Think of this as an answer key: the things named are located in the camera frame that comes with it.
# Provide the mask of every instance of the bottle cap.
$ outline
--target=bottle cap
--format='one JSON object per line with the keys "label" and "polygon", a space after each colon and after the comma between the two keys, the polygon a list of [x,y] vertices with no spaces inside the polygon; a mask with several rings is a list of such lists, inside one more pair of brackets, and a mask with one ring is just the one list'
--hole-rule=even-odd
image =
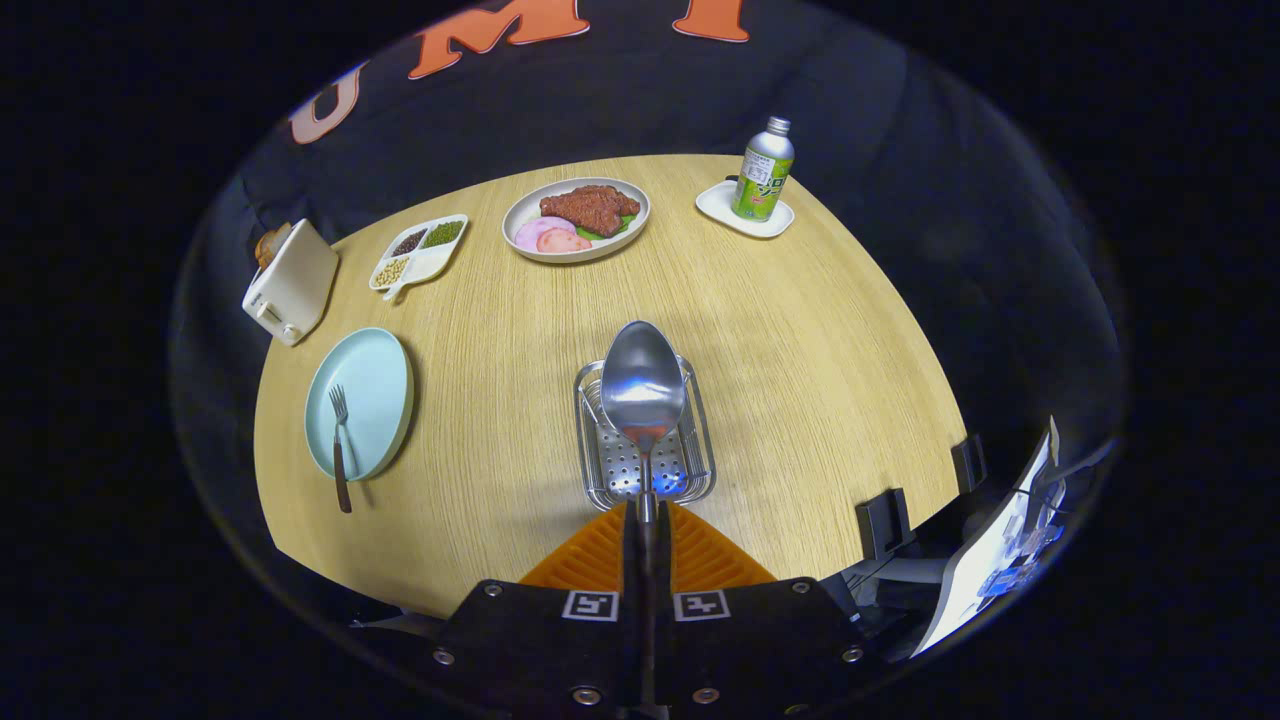
{"label": "bottle cap", "polygon": [[765,132],[772,132],[774,135],[786,136],[787,131],[791,129],[791,120],[786,118],[772,117],[769,118],[769,124],[764,126]]}

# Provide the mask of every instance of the toaster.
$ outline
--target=toaster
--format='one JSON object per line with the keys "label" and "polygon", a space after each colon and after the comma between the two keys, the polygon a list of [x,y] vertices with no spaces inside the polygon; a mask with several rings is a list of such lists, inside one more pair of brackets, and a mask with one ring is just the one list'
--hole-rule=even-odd
{"label": "toaster", "polygon": [[320,323],[337,272],[338,254],[303,218],[253,274],[241,307],[284,345],[297,345]]}

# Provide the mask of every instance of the food plate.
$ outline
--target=food plate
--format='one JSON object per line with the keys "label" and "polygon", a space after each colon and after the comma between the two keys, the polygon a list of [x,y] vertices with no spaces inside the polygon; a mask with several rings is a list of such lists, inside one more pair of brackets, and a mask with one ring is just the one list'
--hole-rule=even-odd
{"label": "food plate", "polygon": [[[626,195],[631,200],[640,204],[640,211],[636,213],[635,219],[631,220],[627,229],[609,238],[591,241],[591,247],[589,250],[575,250],[571,252],[539,252],[536,250],[527,250],[516,245],[516,232],[520,231],[521,225],[543,215],[541,209],[538,206],[538,202],[541,199],[552,195],[572,192],[584,184],[611,184],[622,195]],[[644,229],[645,223],[649,220],[649,196],[645,195],[643,190],[628,182],[614,178],[573,178],[539,187],[538,190],[521,197],[518,202],[507,210],[507,215],[503,217],[502,236],[507,238],[507,245],[509,245],[512,250],[520,252],[525,258],[541,263],[581,263],[584,260],[593,260],[595,258],[600,258],[602,255],[622,250],[622,247],[635,240],[636,236],[640,234],[640,231]]]}
{"label": "food plate", "polygon": [[[401,241],[407,238],[410,234],[417,231],[426,231],[426,233],[424,233],[422,236],[422,240],[426,240],[426,236],[430,234],[436,225],[442,225],[444,223],[452,223],[454,220],[461,220],[462,228],[458,229],[458,236],[453,238],[452,242],[445,242],[444,245],[436,245],[435,247],[421,247],[421,241],[419,241],[419,247],[416,250],[407,252],[404,255],[397,255],[396,258],[392,258],[392,251],[396,250],[396,247],[401,243]],[[374,265],[374,272],[370,273],[369,275],[369,288],[388,290],[392,286],[394,286],[396,282],[401,282],[402,284],[413,284],[429,281],[435,275],[440,274],[440,270],[443,270],[444,266],[449,264],[449,258],[453,256],[453,251],[457,250],[458,243],[462,242],[462,236],[466,234],[467,232],[467,222],[468,222],[467,217],[462,214],[447,215],[444,218],[436,218],[434,220],[419,223],[416,225],[411,225],[401,231],[399,234],[396,236],[396,240],[393,240],[390,245],[387,246],[387,250],[383,252],[383,256],[378,260],[378,264]],[[399,279],[379,284],[376,282],[378,273],[383,272],[383,268],[385,268],[387,264],[390,263],[393,259],[399,260],[402,258],[408,258],[408,265],[404,266],[404,270],[401,273]]]}
{"label": "food plate", "polygon": [[733,190],[736,188],[737,181],[724,181],[699,195],[694,204],[698,205],[698,209],[704,215],[751,237],[777,237],[796,219],[795,210],[781,200],[778,200],[777,206],[773,209],[773,215],[763,223],[739,218],[731,209]]}
{"label": "food plate", "polygon": [[383,328],[362,328],[344,337],[320,363],[302,415],[311,459],[333,477],[333,427],[329,388],[347,396],[347,424],[340,432],[347,482],[383,471],[396,456],[413,414],[413,369],[404,347]]}

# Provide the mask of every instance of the stainless steel strainer basket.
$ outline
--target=stainless steel strainer basket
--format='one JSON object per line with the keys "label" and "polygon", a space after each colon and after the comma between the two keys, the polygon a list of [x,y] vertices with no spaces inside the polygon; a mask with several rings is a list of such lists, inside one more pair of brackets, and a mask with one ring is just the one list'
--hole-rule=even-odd
{"label": "stainless steel strainer basket", "polygon": [[[707,497],[716,487],[716,457],[698,377],[687,360],[680,355],[676,359],[689,401],[676,429],[654,446],[650,461],[658,500],[687,505]],[[596,360],[577,373],[573,407],[582,489],[591,505],[608,510],[640,493],[640,455],[636,446],[609,424],[600,407],[603,368],[604,361]]]}

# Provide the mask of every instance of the light blue plate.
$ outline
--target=light blue plate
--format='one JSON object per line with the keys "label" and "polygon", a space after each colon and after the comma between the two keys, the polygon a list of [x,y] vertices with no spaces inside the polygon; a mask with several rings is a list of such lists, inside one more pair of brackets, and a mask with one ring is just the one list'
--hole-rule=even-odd
{"label": "light blue plate", "polygon": [[340,433],[347,482],[383,471],[396,457],[413,415],[413,370],[396,336],[362,328],[335,345],[311,379],[303,425],[316,465],[333,477],[333,428],[337,418],[329,388],[347,395],[347,424]]}

